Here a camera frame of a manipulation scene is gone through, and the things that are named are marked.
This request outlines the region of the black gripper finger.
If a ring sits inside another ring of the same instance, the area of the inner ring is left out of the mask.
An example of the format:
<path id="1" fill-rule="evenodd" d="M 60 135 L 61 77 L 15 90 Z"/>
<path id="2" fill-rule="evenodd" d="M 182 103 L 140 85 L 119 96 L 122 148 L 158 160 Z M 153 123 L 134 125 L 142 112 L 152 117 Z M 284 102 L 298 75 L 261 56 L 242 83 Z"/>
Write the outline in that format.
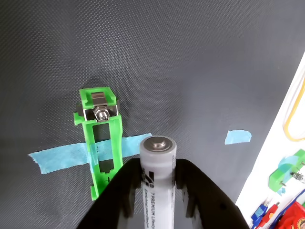
<path id="1" fill-rule="evenodd" d="M 237 205 L 189 160 L 176 160 L 175 181 L 194 229 L 249 228 Z"/>
<path id="2" fill-rule="evenodd" d="M 132 158 L 116 173 L 78 224 L 79 229 L 126 229 L 133 217 L 135 191 L 141 187 L 139 158 Z"/>

